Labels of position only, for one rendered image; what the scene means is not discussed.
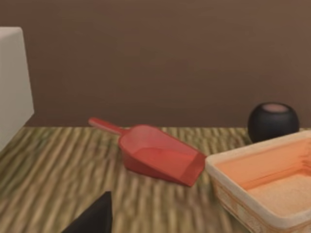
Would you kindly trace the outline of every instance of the scoop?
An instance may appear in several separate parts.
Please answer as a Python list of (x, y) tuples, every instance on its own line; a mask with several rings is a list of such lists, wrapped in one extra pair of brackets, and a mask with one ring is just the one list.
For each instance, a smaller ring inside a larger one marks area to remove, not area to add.
[(137, 125), (122, 129), (94, 117), (88, 122), (98, 129), (120, 135), (123, 164), (133, 172), (193, 186), (205, 168), (204, 154), (156, 127)]

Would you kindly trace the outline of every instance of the black ball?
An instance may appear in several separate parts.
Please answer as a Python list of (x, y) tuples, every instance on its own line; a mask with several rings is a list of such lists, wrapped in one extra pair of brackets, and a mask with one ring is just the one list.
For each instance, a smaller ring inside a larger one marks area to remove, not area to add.
[(248, 135), (253, 143), (299, 131), (295, 110), (283, 103), (267, 102), (258, 105), (248, 119)]

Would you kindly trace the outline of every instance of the wood grain surface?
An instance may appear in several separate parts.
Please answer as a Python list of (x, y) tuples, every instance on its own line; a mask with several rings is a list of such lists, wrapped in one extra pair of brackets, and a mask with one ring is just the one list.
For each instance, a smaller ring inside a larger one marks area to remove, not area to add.
[[(245, 129), (162, 128), (206, 155), (249, 143)], [(94, 128), (23, 128), (0, 153), (0, 233), (58, 233), (112, 191), (113, 233), (247, 233), (204, 171), (189, 188), (127, 171), (118, 137)]]

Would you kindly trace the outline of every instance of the scoop handle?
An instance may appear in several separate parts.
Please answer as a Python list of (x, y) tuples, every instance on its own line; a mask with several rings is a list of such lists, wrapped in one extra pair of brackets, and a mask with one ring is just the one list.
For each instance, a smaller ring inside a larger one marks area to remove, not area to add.
[(95, 127), (98, 128), (100, 130), (104, 130), (104, 131), (108, 131), (110, 133), (114, 133), (114, 134), (118, 134), (118, 135), (122, 135), (124, 134), (127, 130), (120, 128), (117, 125), (111, 124), (107, 121), (95, 118), (95, 117), (91, 117), (88, 120), (88, 123)]

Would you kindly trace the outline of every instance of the brown wall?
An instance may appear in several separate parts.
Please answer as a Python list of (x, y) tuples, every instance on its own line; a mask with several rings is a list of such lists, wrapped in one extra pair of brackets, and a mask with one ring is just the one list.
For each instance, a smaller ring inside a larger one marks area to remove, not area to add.
[(1, 0), (24, 29), (31, 126), (244, 126), (278, 100), (311, 126), (310, 0)]

